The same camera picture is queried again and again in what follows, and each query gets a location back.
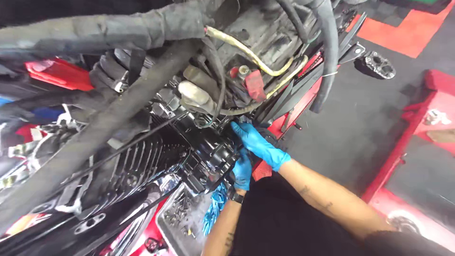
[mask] tattoo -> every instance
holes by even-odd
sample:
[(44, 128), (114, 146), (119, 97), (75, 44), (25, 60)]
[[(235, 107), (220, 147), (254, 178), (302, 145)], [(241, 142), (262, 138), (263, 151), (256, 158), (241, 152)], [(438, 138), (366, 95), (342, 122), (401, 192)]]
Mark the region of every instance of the tattoo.
[(305, 195), (306, 193), (308, 193), (309, 191), (310, 191), (310, 188), (309, 188), (307, 185), (305, 185), (305, 186), (303, 187), (303, 189), (301, 189), (298, 193), (299, 193), (301, 196), (304, 196), (304, 195)]
[(231, 253), (233, 241), (234, 241), (234, 234), (228, 233), (228, 236), (226, 238), (226, 243), (224, 244), (227, 247), (226, 256), (229, 255), (229, 253)]

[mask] red bodywork panel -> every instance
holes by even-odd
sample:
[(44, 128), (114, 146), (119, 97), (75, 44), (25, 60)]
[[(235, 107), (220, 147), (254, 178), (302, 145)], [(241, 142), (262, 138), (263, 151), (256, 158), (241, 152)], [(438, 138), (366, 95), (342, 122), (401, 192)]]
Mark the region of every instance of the red bodywork panel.
[(93, 89), (88, 71), (67, 61), (55, 58), (38, 62), (26, 62), (30, 77), (70, 90)]
[[(421, 103), (404, 108), (402, 118), (409, 123), (403, 132), (389, 158), (379, 171), (379, 174), (367, 188), (362, 199), (386, 217), (397, 215), (406, 217), (416, 223), (421, 234), (447, 249), (455, 252), (455, 235), (445, 227), (436, 223), (422, 212), (395, 196), (384, 186), (392, 176), (398, 164), (404, 164), (401, 157), (406, 153), (406, 147), (413, 136), (419, 136), (435, 145), (444, 148), (455, 156), (455, 143), (433, 142), (426, 132), (429, 130), (442, 130), (455, 128), (455, 77), (444, 74), (438, 70), (429, 70), (425, 75), (425, 85), (432, 90), (428, 97)], [(450, 124), (426, 125), (428, 111), (437, 109), (446, 113), (452, 120)]]

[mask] blue nitrile glove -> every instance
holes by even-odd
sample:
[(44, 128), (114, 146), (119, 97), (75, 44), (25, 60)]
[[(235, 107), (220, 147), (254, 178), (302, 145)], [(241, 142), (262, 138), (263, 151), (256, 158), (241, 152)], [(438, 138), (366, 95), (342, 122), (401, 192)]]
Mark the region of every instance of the blue nitrile glove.
[(245, 147), (259, 158), (264, 159), (274, 171), (278, 172), (283, 163), (291, 160), (291, 156), (288, 153), (275, 148), (265, 140), (252, 124), (231, 122), (231, 126), (234, 132), (242, 139)]
[(244, 189), (246, 191), (250, 190), (250, 179), (253, 168), (251, 167), (246, 148), (240, 150), (240, 158), (235, 162), (232, 171), (235, 174), (234, 188)]

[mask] metal tray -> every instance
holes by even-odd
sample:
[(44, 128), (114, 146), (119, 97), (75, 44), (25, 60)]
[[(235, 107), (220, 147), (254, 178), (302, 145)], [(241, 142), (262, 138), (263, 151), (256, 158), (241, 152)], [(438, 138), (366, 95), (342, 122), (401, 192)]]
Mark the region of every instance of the metal tray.
[[(172, 217), (182, 203), (174, 204), (176, 199), (185, 193), (190, 205), (184, 212), (185, 217), (180, 217), (180, 222), (172, 221)], [(172, 252), (178, 256), (199, 256), (202, 253), (206, 237), (202, 232), (202, 220), (207, 209), (212, 203), (212, 194), (201, 193), (194, 196), (188, 187), (183, 183), (169, 197), (157, 214), (156, 224), (164, 240)], [(192, 230), (195, 237), (188, 234), (188, 229)]]

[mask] floor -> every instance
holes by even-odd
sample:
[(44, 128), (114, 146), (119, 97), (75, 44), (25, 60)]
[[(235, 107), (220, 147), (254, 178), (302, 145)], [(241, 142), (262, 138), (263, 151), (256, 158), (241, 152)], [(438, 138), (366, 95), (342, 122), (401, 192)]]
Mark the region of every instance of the floor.
[(397, 75), (378, 80), (353, 63), (341, 65), (324, 110), (301, 116), (297, 123), (303, 129), (285, 135), (290, 155), (361, 195), (406, 128), (401, 109), (421, 99), (425, 70), (455, 75), (453, 26), (455, 9), (416, 59), (359, 38), (367, 50), (388, 58)]

